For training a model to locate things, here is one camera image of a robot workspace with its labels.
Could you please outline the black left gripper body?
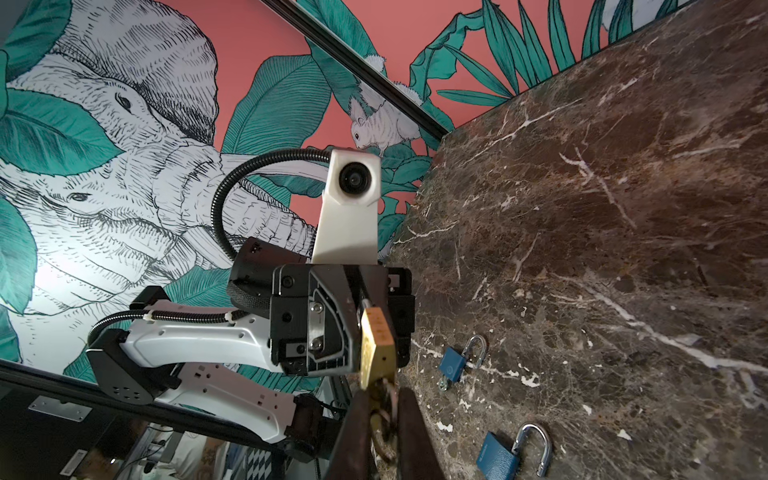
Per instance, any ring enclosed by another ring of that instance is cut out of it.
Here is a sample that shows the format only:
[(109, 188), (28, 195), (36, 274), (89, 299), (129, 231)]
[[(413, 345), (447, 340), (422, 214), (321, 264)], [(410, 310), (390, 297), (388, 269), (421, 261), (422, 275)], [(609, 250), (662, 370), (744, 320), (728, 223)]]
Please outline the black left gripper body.
[(249, 238), (235, 257), (227, 293), (237, 309), (267, 319), (270, 361), (289, 375), (358, 371), (365, 302), (384, 313), (397, 366), (410, 361), (415, 297), (407, 268), (311, 264)]

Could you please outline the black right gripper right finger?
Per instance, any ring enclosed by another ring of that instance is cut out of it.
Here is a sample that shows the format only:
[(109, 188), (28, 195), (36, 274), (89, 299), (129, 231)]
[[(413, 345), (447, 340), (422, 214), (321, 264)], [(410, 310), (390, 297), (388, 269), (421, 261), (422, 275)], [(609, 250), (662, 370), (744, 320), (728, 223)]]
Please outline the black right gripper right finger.
[(413, 390), (399, 390), (397, 408), (398, 479), (445, 480)]

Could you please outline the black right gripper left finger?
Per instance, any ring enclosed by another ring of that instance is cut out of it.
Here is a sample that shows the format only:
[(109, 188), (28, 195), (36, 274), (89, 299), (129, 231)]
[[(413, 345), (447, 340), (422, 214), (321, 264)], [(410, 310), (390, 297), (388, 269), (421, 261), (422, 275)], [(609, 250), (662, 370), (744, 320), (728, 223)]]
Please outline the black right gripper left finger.
[(371, 403), (369, 393), (355, 393), (332, 456), (325, 480), (364, 480), (371, 466)]

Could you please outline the brass padlock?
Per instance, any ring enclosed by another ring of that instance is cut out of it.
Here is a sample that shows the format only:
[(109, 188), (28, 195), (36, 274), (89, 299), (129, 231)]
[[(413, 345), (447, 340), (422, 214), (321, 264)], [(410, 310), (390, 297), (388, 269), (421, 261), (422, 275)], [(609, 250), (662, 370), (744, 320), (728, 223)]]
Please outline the brass padlock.
[(363, 310), (361, 332), (361, 388), (369, 390), (383, 380), (393, 383), (397, 371), (396, 343), (380, 307), (366, 307)]

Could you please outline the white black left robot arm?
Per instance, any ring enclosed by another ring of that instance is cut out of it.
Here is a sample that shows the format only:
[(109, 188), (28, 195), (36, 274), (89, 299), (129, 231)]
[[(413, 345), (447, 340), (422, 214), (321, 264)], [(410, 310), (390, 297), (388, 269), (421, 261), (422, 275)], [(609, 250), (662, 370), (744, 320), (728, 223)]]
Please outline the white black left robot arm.
[(415, 299), (408, 269), (312, 265), (252, 238), (235, 258), (226, 292), (225, 308), (195, 307), (149, 286), (128, 310), (98, 322), (86, 355), (100, 389), (133, 405), (199, 409), (305, 462), (331, 454), (340, 421), (318, 399), (255, 383), (230, 364), (299, 379), (356, 373), (369, 307), (380, 308), (392, 330), (396, 365), (409, 362)]

